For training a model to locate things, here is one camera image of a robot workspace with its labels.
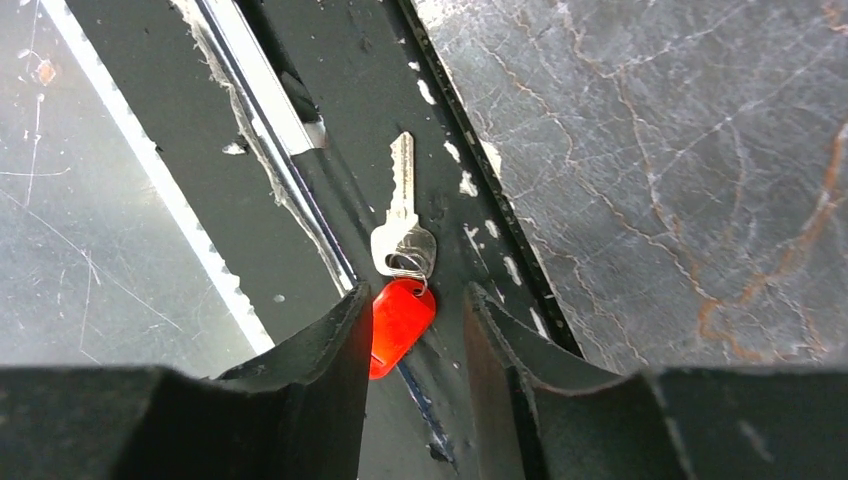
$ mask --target metal ring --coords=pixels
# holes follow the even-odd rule
[[[392,267],[389,267],[389,271],[392,272],[392,274],[395,278],[412,278],[414,280],[418,280],[421,283],[423,283],[424,286],[421,287],[421,293],[416,294],[415,292],[412,292],[412,294],[415,295],[416,297],[423,296],[424,292],[427,291],[427,287],[429,286],[429,283],[427,282],[427,275],[424,274],[424,268],[422,268],[421,264],[419,262],[415,261],[414,258],[412,258],[409,255],[405,255],[403,253],[393,253],[393,254],[391,254],[391,256],[389,257],[389,261],[394,260],[395,257],[401,257],[401,258],[409,261],[409,263],[415,265],[418,268],[418,272],[414,275],[409,275],[407,273],[407,271],[405,271],[405,270],[401,270],[401,269],[398,269],[398,268],[392,268]]]

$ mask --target silver key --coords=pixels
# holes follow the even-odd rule
[[[403,132],[392,142],[395,191],[386,223],[371,232],[374,267],[387,277],[426,279],[436,263],[436,239],[418,225],[415,214],[414,142]]]

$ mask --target scratched metal surface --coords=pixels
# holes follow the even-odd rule
[[[414,3],[590,361],[848,361],[848,2]]]
[[[204,376],[253,357],[37,4],[0,4],[0,363]]]

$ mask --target keychain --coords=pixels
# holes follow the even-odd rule
[[[371,257],[377,271],[394,280],[374,299],[372,380],[386,376],[436,316],[436,301],[427,285],[436,260],[436,239],[418,225],[415,214],[412,135],[401,133],[391,147],[395,190],[386,223],[371,232]],[[396,259],[415,268],[392,266]]]

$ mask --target red plastic tag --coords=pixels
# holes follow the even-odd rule
[[[398,278],[374,299],[371,380],[385,377],[433,323],[436,300],[430,290],[415,296],[422,288],[418,280]]]

